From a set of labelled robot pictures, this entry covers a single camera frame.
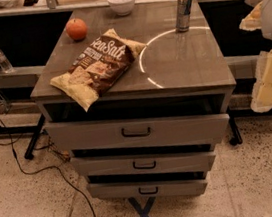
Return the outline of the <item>brown sea salt chip bag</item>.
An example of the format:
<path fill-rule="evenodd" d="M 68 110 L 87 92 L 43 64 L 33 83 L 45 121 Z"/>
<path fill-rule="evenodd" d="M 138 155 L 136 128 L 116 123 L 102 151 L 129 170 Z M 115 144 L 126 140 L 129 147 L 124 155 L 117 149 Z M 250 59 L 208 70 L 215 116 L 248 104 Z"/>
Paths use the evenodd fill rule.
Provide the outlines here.
<path fill-rule="evenodd" d="M 55 76 L 50 84 L 88 111 L 145 47 L 146 44 L 121 38 L 109 29 L 84 49 L 68 72 Z"/>

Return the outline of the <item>silver redbull can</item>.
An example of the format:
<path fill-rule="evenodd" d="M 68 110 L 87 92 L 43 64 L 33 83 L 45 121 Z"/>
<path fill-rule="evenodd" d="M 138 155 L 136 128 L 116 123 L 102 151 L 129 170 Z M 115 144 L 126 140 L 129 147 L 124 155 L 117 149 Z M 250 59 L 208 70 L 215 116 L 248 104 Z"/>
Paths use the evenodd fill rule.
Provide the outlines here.
<path fill-rule="evenodd" d="M 193 0 L 177 0 L 176 30 L 180 33 L 189 30 L 192 1 Z"/>

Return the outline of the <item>grey drawer cabinet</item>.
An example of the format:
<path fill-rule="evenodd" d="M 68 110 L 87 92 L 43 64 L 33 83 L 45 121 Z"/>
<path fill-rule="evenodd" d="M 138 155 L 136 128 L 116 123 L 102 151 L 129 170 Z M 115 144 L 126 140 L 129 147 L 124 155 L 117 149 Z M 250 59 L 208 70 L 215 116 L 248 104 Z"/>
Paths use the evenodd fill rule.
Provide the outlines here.
<path fill-rule="evenodd" d="M 235 80 L 215 41 L 200 7 L 192 6 L 186 33 L 174 30 L 176 5 L 171 2 L 138 4 L 129 16 L 115 15 L 109 8 L 79 10 L 87 22 L 87 39 L 72 42 L 61 35 L 31 98 L 49 123 L 151 119 L 227 114 Z M 92 41 L 109 29 L 127 39 L 141 41 L 146 48 L 88 111 L 53 87 L 50 80 L 62 75 Z M 160 147 L 68 150 L 71 159 L 154 154 L 214 152 L 220 143 Z M 207 180 L 205 172 L 82 176 L 91 183 L 141 183 Z"/>

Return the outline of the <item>top grey drawer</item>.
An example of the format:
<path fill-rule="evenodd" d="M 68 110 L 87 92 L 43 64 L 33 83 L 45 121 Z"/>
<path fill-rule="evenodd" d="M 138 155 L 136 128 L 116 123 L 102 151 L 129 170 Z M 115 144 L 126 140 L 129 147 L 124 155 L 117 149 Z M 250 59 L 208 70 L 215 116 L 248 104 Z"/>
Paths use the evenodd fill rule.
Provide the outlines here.
<path fill-rule="evenodd" d="M 218 143 L 229 122 L 227 114 L 79 121 L 46 124 L 46 131 L 63 150 L 117 149 Z"/>

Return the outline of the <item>grey drawer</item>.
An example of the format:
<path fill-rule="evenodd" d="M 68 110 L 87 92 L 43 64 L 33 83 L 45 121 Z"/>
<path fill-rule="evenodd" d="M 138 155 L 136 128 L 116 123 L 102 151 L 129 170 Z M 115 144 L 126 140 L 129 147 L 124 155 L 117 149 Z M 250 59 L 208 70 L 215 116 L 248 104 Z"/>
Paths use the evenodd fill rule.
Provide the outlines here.
<path fill-rule="evenodd" d="M 141 175 L 209 171 L 215 160 L 211 152 L 72 158 L 72 166 L 82 176 Z"/>
<path fill-rule="evenodd" d="M 46 131 L 63 150 L 117 149 L 218 143 L 229 122 L 227 114 L 79 121 L 46 124 Z"/>
<path fill-rule="evenodd" d="M 91 183 L 87 185 L 94 198 L 157 197 L 178 195 L 200 195 L 207 187 L 206 180 L 141 182 L 141 183 Z"/>

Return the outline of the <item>middle grey drawer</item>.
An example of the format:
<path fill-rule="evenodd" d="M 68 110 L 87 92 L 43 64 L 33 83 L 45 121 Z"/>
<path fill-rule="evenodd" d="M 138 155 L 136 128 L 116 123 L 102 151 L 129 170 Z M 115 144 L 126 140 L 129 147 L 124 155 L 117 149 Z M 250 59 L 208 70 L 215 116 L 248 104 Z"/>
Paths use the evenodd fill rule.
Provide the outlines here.
<path fill-rule="evenodd" d="M 82 176 L 141 175 L 209 171 L 215 160 L 211 152 L 72 158 L 72 166 Z"/>

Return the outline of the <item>bottom grey drawer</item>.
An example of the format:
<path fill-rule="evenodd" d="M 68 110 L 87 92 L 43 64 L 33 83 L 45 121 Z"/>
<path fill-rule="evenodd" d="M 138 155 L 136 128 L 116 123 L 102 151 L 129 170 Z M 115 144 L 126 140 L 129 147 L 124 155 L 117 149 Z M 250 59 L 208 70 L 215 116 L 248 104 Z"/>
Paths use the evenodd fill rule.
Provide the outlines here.
<path fill-rule="evenodd" d="M 178 195 L 200 195 L 207 187 L 206 180 L 141 182 L 141 183 L 91 183 L 87 185 L 94 198 L 157 197 Z"/>

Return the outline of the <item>orange fruit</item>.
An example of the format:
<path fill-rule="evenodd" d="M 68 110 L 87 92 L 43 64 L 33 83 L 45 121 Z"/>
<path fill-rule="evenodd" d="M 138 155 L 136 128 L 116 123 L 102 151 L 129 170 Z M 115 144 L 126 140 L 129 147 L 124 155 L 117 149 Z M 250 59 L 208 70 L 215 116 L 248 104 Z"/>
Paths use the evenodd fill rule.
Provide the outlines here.
<path fill-rule="evenodd" d="M 72 18 L 67 21 L 65 30 L 67 31 L 68 36 L 76 41 L 81 41 L 86 38 L 88 31 L 86 23 L 78 18 Z"/>

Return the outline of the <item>white bowl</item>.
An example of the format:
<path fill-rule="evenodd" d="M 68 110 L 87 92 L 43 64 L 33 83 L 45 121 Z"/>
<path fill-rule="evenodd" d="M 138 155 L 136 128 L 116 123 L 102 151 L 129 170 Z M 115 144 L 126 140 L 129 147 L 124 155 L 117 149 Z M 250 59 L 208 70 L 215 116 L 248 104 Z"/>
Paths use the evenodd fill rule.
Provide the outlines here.
<path fill-rule="evenodd" d="M 108 0 L 108 4 L 116 14 L 129 15 L 134 8 L 135 0 Z"/>

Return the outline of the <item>grey side bench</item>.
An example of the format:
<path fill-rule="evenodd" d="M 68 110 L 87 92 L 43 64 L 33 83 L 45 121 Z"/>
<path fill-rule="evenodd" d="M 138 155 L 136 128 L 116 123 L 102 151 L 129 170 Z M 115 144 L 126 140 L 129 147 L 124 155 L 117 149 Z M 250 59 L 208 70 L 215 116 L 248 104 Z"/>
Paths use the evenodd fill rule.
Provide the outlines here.
<path fill-rule="evenodd" d="M 5 88 L 33 88 L 36 85 L 39 76 L 43 72 L 43 66 L 25 66 L 15 67 L 14 72 L 10 74 L 0 70 L 0 89 Z"/>

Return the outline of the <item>clear plastic water bottle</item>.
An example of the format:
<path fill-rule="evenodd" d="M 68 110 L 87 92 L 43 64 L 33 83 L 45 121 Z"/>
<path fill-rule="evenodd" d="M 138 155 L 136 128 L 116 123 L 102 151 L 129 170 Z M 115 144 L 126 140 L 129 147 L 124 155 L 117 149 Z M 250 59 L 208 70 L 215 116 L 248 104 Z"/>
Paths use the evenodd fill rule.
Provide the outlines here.
<path fill-rule="evenodd" d="M 5 56 L 5 53 L 0 49 L 0 67 L 5 73 L 13 72 L 13 66 L 9 62 L 8 58 Z"/>

